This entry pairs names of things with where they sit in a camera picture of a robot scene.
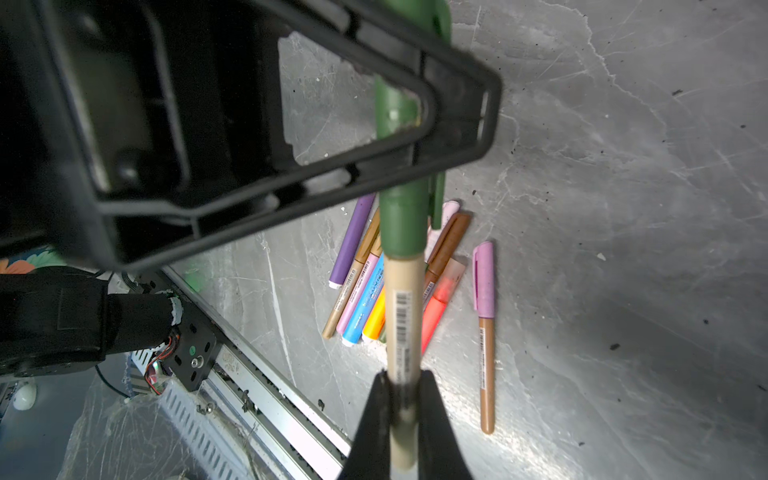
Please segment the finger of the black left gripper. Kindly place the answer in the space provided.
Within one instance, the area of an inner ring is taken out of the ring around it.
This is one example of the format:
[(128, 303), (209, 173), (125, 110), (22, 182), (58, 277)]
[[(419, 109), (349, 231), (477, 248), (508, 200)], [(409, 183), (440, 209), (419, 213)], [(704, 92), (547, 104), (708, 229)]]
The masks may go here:
[[(445, 39), (446, 5), (40, 1), (110, 252), (151, 269), (477, 160), (500, 76)], [(1, 253), (5, 257), (20, 252)]]

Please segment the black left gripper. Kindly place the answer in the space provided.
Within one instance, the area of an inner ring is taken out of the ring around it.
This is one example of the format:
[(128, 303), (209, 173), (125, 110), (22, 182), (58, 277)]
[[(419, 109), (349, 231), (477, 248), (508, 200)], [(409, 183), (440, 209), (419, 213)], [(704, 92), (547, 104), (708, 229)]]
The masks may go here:
[(1, 249), (110, 252), (42, 6), (1, 4)]

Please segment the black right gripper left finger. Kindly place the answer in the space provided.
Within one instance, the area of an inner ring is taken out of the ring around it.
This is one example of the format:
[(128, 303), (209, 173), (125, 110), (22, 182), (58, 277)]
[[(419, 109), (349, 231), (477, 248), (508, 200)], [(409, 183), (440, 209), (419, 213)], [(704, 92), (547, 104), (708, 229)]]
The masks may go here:
[(387, 372), (374, 378), (351, 450), (337, 477), (390, 478), (391, 387)]

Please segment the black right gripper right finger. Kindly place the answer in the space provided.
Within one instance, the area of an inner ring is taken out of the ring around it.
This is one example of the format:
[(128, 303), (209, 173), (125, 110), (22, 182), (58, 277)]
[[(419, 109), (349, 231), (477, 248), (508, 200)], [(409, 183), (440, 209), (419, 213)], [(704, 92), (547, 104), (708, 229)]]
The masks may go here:
[(418, 393), (418, 478), (472, 479), (431, 371), (421, 371)]

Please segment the brown pen body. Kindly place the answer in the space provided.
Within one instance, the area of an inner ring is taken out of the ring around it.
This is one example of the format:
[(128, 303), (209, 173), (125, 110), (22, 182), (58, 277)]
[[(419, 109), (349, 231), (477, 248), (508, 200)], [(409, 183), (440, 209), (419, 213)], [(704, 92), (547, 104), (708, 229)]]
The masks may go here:
[(495, 430), (494, 320), (480, 317), (479, 327), (481, 340), (481, 430), (486, 435), (491, 435)]

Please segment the beige pen body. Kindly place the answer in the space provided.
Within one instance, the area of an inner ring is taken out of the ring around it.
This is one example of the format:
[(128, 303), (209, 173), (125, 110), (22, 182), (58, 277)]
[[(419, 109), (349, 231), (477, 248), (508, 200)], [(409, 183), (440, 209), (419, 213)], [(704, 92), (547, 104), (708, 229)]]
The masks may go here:
[(387, 257), (384, 274), (391, 463), (407, 471), (417, 462), (424, 255)]

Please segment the brown pen brown cap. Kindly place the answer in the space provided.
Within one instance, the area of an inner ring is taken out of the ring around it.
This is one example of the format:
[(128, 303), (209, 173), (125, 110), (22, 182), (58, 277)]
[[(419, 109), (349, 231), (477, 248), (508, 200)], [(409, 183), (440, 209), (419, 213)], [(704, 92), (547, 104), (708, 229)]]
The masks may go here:
[(423, 301), (427, 304), (432, 295), (436, 283), (444, 272), (449, 259), (460, 244), (472, 215), (463, 211), (454, 214), (448, 221), (446, 228), (441, 233), (435, 246), (435, 250), (429, 257), (425, 271)]

